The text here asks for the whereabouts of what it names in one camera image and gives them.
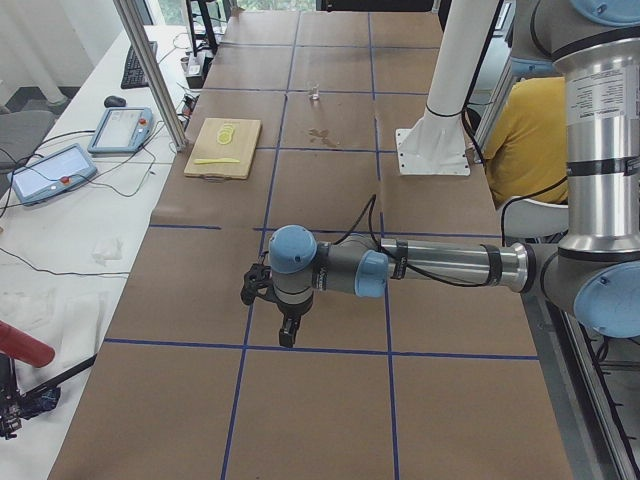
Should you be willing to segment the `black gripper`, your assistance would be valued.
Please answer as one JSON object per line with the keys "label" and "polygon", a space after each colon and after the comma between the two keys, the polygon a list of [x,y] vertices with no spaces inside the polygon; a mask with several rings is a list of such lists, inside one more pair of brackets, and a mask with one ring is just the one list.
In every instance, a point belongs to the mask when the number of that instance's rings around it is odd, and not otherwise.
{"label": "black gripper", "polygon": [[275,303],[276,295],[271,267],[262,263],[253,263],[244,274],[240,297],[244,305],[252,305],[256,298]]}

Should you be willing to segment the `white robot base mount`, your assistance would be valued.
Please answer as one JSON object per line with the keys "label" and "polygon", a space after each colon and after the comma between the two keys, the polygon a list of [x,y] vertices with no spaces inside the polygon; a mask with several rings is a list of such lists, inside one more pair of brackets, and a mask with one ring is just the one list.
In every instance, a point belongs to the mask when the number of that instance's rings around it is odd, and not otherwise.
{"label": "white robot base mount", "polygon": [[451,2],[423,116],[396,131],[403,176],[467,176],[462,118],[486,40],[501,9],[498,0]]}

